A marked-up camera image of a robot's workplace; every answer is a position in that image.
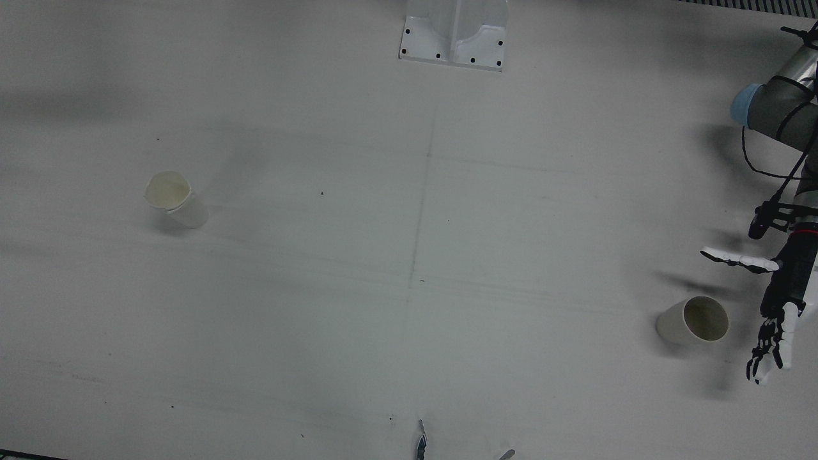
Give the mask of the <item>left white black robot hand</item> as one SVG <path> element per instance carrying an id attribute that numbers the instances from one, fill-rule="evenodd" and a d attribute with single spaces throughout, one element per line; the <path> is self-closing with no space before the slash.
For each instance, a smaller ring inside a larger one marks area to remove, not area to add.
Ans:
<path id="1" fill-rule="evenodd" d="M 746 376 L 757 385 L 765 385 L 773 369 L 791 369 L 795 332 L 816 312 L 815 222 L 796 224 L 773 259 L 712 247 L 703 247 L 699 252 L 717 263 L 743 267 L 751 273 L 771 274 L 760 301 L 762 323 L 746 364 Z"/>

